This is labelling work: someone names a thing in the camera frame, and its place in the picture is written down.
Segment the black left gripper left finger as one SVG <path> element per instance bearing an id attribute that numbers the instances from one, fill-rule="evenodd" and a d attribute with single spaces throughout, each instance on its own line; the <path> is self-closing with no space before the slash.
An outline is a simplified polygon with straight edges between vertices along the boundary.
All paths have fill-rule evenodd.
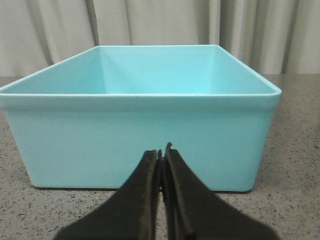
<path id="1" fill-rule="evenodd" d="M 160 192 L 156 150 L 147 150 L 126 182 L 101 206 L 63 227 L 56 240 L 153 240 Z"/>

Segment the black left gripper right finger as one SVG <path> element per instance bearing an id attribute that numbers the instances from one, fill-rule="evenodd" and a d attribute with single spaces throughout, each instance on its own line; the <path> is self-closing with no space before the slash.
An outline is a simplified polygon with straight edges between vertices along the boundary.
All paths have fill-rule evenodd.
<path id="1" fill-rule="evenodd" d="M 275 232 L 224 202 L 168 143 L 162 191 L 170 240 L 273 240 Z"/>

